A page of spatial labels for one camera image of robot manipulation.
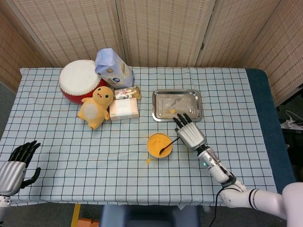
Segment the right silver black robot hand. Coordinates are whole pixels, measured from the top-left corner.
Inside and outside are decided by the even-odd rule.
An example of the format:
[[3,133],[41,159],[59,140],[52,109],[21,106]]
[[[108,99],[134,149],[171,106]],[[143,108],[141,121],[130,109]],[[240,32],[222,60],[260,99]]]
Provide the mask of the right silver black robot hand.
[[177,135],[189,150],[199,150],[206,144],[205,135],[186,113],[177,114],[177,116],[177,118],[173,117],[177,125],[175,129]]

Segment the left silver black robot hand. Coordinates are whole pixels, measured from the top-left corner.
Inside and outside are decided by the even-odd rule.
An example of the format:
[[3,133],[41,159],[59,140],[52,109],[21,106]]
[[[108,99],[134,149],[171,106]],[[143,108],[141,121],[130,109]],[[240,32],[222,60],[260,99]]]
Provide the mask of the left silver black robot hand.
[[13,196],[19,190],[36,182],[40,175],[41,168],[38,167],[30,179],[25,180],[25,174],[35,151],[40,145],[40,143],[34,140],[13,150],[8,161],[6,161],[0,169],[1,196]]

